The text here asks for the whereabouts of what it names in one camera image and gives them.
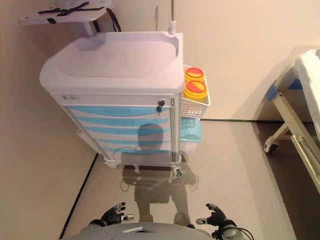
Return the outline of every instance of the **gray floor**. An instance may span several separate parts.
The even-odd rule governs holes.
[[[266,156],[262,143],[280,125],[203,121],[203,136],[182,177],[169,183],[167,169],[110,169],[100,156],[65,236],[77,234],[113,205],[126,202],[134,222],[186,225],[218,205],[255,239],[319,239],[320,196],[290,142]],[[196,226],[208,232],[209,225]]]

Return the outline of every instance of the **bed sheet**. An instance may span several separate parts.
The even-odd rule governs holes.
[[[300,55],[294,63],[301,81],[316,134],[320,140],[320,50],[312,49]]]

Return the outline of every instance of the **yellow container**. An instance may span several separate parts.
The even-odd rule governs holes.
[[[204,82],[198,80],[187,81],[184,85],[183,96],[197,102],[202,102],[208,94],[208,88]]]
[[[186,82],[196,80],[204,83],[205,73],[200,68],[188,67],[184,70],[184,79]]]

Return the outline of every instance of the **cart drawer front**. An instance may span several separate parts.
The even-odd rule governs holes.
[[[111,117],[136,117],[158,113],[156,107],[69,106],[68,108],[87,114]],[[169,108],[163,108],[162,112],[168,110]]]
[[[157,134],[138,136],[138,135],[116,135],[103,132],[90,131],[85,128],[93,139],[99,140],[121,140],[121,141],[171,141],[171,132],[160,132]]]
[[[76,119],[84,127],[96,127],[96,128],[170,128],[170,119],[152,119],[152,118],[95,118],[95,117],[81,117]]]
[[[107,127],[85,127],[86,130],[91,132],[103,133],[103,134],[111,134],[111,135],[127,135],[127,136],[148,136],[148,135],[156,135],[165,132],[169,132],[170,129],[162,129],[162,128],[107,128]]]
[[[126,140],[113,140],[103,141],[96,139],[97,143],[103,149],[129,149],[128,152],[138,152],[140,150],[171,150],[171,142],[169,141],[126,141]]]
[[[164,100],[163,107],[172,108],[174,95],[139,95],[139,94],[62,94],[52,93],[54,99],[63,106],[137,106],[156,107],[158,101]]]
[[[151,114],[146,115],[136,115],[136,116],[115,116],[115,115],[99,115],[96,113],[90,113],[89,111],[80,111],[75,109],[75,107],[66,107],[69,109],[73,115],[75,115],[78,118],[99,118],[99,119],[170,119],[170,111],[169,108],[162,108],[161,113],[158,113],[157,111],[151,111]]]

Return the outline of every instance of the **red lid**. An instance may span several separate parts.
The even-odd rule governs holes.
[[[192,78],[202,78],[204,76],[204,72],[196,67],[189,67],[186,71],[185,74]]]
[[[206,85],[201,81],[189,81],[185,85],[191,92],[201,94],[206,91]]]

